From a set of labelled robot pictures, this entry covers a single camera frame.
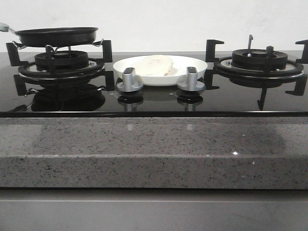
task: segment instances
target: food on plate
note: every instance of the food on plate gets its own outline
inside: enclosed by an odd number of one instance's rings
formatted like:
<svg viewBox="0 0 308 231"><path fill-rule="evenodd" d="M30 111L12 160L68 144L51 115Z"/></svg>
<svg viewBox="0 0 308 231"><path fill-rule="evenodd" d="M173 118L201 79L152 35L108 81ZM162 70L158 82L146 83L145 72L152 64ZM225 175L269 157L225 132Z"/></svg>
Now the food on plate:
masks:
<svg viewBox="0 0 308 231"><path fill-rule="evenodd" d="M165 76L172 70L172 66L172 59L161 54L147 56L131 65L136 75L141 76Z"/></svg>

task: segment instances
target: white plate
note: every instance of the white plate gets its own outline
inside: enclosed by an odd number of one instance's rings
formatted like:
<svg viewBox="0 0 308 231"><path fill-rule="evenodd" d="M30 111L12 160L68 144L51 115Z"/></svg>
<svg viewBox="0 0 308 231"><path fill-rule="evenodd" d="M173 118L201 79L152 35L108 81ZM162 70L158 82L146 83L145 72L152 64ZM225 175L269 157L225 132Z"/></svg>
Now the white plate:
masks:
<svg viewBox="0 0 308 231"><path fill-rule="evenodd" d="M198 72L198 78L202 78L207 68L206 62L200 59L194 59L185 56L168 55L173 60L173 67L167 76L140 76L144 85L147 86L173 86L187 77L187 67L194 66ZM114 64L114 70L119 78L122 78L124 70L131 67L132 64L145 58L146 56L137 56L128 59L122 59Z"/></svg>

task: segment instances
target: granite countertop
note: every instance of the granite countertop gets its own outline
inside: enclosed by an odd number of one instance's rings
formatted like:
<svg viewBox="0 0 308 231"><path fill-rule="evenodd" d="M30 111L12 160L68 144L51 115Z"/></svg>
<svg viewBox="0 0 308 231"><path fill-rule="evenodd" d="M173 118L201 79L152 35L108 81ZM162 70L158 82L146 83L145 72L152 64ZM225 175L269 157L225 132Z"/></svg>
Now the granite countertop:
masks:
<svg viewBox="0 0 308 231"><path fill-rule="evenodd" d="M0 118L1 187L308 189L308 118Z"/></svg>

